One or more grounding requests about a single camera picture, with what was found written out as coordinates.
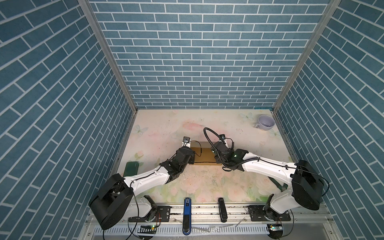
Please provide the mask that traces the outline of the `brown cardboard paper box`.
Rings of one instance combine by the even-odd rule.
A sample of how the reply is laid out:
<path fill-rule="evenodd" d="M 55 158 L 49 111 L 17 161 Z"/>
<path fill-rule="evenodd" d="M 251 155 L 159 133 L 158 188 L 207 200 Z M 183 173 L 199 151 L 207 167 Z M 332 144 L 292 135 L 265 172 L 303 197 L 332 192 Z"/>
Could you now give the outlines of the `brown cardboard paper box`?
<path fill-rule="evenodd" d="M 191 141 L 191 149 L 196 152 L 194 165 L 220 166 L 221 163 L 215 159 L 208 142 Z"/>

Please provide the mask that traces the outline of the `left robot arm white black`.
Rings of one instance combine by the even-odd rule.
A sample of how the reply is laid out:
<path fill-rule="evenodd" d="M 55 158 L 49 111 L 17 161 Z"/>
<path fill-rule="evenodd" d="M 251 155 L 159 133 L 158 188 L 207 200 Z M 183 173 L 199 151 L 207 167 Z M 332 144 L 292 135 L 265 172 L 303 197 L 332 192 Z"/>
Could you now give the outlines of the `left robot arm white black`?
<path fill-rule="evenodd" d="M 194 163 L 195 154 L 191 148 L 184 146 L 151 171 L 129 177 L 112 175 L 89 201 L 89 207 L 102 230 L 116 225 L 127 213 L 131 217 L 147 216 L 155 203 L 144 198 L 144 204 L 140 205 L 138 195 L 177 179 L 188 164 Z"/>

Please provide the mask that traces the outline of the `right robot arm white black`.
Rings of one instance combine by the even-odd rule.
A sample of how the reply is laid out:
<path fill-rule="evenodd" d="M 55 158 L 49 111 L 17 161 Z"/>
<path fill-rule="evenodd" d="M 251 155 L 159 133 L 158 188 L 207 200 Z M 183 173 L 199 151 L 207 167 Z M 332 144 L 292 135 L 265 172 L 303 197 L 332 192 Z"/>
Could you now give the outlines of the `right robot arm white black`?
<path fill-rule="evenodd" d="M 326 194 L 323 189 L 330 185 L 328 180 L 316 173 L 309 162 L 279 162 L 263 158 L 247 150 L 235 150 L 234 143 L 228 146 L 225 135 L 219 135 L 210 128 L 203 128 L 203 133 L 224 171 L 257 173 L 286 185 L 285 190 L 271 194 L 263 207 L 267 220 L 277 221 L 280 216 L 298 207 L 312 211 L 320 209 L 322 197 Z"/>

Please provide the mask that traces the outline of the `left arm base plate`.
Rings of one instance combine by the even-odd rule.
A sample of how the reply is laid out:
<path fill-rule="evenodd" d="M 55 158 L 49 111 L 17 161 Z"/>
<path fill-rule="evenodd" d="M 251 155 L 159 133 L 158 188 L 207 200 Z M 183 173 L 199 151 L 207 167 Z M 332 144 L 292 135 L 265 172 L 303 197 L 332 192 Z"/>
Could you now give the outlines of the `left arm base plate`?
<path fill-rule="evenodd" d="M 156 217 L 160 215 L 161 222 L 169 222 L 170 215 L 171 215 L 171 206 L 158 206 L 156 210 L 150 210 L 150 212 L 144 216 L 144 217 L 138 217 L 137 215 L 134 215 L 133 217 L 129 218 L 130 222 L 149 222 L 154 223 L 156 221 Z"/>

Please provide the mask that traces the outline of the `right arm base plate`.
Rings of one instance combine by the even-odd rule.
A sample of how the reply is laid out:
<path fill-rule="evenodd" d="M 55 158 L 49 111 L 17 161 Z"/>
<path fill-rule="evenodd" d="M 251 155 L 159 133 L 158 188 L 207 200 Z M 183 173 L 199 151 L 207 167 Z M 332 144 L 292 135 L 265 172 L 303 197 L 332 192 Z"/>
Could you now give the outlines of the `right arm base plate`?
<path fill-rule="evenodd" d="M 291 216 L 288 211 L 283 214 L 278 214 L 272 209 L 265 210 L 264 206 L 261 205 L 250 205 L 248 206 L 248 212 L 252 222 L 290 222 Z"/>

